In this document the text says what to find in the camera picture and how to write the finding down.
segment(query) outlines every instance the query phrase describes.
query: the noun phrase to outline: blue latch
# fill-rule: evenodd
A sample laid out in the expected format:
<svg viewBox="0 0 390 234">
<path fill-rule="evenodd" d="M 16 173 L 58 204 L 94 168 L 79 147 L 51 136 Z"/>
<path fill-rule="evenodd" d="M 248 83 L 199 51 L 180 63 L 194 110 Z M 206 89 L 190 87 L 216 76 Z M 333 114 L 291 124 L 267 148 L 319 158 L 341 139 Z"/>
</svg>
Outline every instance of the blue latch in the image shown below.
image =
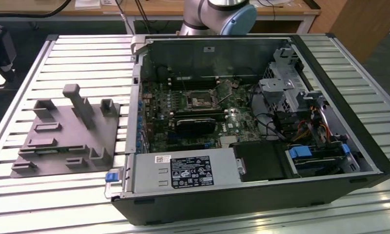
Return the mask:
<svg viewBox="0 0 390 234">
<path fill-rule="evenodd" d="M 292 158 L 312 156 L 312 152 L 308 146 L 292 147 L 292 149 L 290 150 L 290 154 Z"/>
<path fill-rule="evenodd" d="M 110 172 L 106 174 L 106 182 L 118 182 L 119 181 L 119 172 Z"/>
<path fill-rule="evenodd" d="M 341 148 L 343 148 L 343 150 L 344 150 L 344 153 L 348 155 L 352 151 L 351 151 L 351 148 L 349 148 L 349 146 L 348 146 L 348 144 L 343 144 L 341 145 Z"/>
</svg>

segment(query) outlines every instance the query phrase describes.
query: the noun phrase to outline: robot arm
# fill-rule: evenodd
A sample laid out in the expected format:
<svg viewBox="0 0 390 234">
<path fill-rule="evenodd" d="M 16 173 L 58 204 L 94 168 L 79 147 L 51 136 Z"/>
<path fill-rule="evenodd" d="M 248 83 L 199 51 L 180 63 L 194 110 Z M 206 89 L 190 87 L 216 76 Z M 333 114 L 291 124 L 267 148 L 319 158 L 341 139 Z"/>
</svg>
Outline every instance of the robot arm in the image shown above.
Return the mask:
<svg viewBox="0 0 390 234">
<path fill-rule="evenodd" d="M 248 0 L 187 0 L 180 35 L 244 35 L 256 22 L 258 10 Z"/>
<path fill-rule="evenodd" d="M 16 57 L 16 49 L 8 30 L 0 26 L 0 75 L 7 82 L 15 80 L 15 72 L 12 70 L 14 60 Z"/>
</svg>

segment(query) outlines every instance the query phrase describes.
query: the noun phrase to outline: power supply label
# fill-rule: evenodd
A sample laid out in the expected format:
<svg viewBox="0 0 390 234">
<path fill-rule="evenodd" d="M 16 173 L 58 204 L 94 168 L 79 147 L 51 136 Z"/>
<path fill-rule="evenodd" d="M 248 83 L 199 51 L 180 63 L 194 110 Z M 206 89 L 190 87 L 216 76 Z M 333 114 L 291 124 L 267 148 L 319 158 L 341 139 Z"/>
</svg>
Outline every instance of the power supply label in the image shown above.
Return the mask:
<svg viewBox="0 0 390 234">
<path fill-rule="evenodd" d="M 210 156 L 172 158 L 171 176 L 175 189 L 215 185 Z"/>
</svg>

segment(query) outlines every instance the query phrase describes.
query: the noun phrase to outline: slotted metal surface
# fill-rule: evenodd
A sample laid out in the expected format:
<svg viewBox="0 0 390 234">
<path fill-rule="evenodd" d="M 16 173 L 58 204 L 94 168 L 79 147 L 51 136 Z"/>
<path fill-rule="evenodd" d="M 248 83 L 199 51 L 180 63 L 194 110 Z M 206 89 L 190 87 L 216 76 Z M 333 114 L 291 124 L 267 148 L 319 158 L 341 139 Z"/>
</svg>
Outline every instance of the slotted metal surface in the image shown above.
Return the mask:
<svg viewBox="0 0 390 234">
<path fill-rule="evenodd" d="M 390 159 L 389 96 L 325 35 L 303 39 Z M 390 233 L 390 180 L 323 206 L 136 227 L 104 197 L 104 172 L 11 179 L 12 162 L 35 118 L 35 100 L 51 97 L 56 105 L 70 104 L 62 89 L 72 82 L 80 84 L 91 103 L 112 98 L 122 104 L 115 167 L 124 163 L 134 67 L 130 42 L 130 36 L 102 35 L 60 36 L 47 43 L 0 137 L 0 233 Z"/>
</svg>

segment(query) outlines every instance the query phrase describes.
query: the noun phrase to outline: barcode sticker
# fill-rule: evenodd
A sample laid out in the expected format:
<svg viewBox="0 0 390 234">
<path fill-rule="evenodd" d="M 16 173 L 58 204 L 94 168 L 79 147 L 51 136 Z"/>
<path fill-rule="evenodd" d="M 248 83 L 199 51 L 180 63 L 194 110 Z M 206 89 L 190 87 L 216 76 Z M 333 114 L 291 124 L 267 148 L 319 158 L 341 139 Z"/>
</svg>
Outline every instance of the barcode sticker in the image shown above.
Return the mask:
<svg viewBox="0 0 390 234">
<path fill-rule="evenodd" d="M 159 155 L 155 157 L 155 163 L 171 162 L 171 155 Z"/>
</svg>

